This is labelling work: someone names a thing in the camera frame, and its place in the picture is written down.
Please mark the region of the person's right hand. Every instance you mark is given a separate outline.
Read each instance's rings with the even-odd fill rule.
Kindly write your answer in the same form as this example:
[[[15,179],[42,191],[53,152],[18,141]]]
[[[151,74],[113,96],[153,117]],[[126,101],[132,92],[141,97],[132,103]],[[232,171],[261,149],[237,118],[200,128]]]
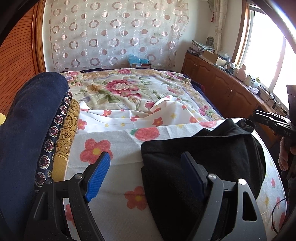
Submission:
[[[280,141],[280,155],[278,158],[278,164],[279,167],[282,171],[287,171],[288,170],[288,154],[292,153],[293,155],[296,155],[296,148],[295,146],[290,147],[289,149],[287,149],[285,147],[285,139],[284,137],[281,138]]]

